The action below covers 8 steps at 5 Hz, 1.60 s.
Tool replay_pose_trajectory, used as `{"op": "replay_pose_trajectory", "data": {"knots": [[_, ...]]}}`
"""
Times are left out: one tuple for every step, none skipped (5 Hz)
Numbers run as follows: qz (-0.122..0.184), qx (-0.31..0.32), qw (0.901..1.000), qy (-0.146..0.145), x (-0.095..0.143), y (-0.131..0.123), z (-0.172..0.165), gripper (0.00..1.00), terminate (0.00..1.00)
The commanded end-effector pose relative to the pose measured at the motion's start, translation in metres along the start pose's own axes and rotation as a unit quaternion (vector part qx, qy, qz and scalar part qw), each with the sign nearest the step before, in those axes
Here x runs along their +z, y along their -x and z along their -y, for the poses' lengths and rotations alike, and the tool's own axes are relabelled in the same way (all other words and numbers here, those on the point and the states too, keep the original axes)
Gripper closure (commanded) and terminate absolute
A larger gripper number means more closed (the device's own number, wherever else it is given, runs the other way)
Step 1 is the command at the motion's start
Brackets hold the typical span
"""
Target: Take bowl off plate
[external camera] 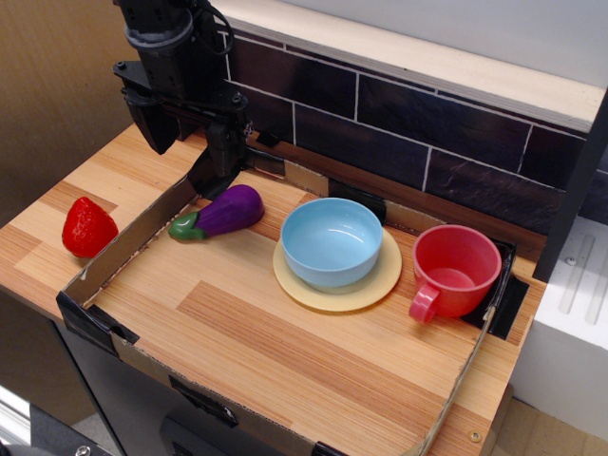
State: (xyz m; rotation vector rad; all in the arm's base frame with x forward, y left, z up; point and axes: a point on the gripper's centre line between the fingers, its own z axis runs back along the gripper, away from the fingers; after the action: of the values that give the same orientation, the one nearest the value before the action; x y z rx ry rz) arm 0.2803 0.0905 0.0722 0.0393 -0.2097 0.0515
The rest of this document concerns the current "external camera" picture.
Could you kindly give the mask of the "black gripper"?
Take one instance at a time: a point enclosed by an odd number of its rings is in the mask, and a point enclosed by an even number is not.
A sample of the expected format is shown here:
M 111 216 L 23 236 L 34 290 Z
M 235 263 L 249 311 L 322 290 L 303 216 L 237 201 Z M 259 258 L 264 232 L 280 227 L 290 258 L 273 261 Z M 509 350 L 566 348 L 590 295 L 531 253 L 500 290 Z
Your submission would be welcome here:
M 179 122 L 206 125 L 206 151 L 214 171 L 227 177 L 239 167 L 249 134 L 247 98 L 225 80 L 234 31 L 124 32 L 140 59 L 120 61 L 113 71 L 123 80 L 124 100 L 148 145 L 162 155 L 178 138 Z

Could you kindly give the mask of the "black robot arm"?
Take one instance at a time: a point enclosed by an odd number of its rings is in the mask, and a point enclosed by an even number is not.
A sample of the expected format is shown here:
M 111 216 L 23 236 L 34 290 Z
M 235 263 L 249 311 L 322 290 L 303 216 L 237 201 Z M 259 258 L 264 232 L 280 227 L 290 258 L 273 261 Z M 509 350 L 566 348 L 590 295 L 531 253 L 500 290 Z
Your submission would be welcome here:
M 242 160 L 251 130 L 248 100 L 227 80 L 232 27 L 208 1 L 117 5 L 125 38 L 139 55 L 113 67 L 133 122 L 160 155 L 204 126 L 205 154 L 217 176 L 228 176 Z

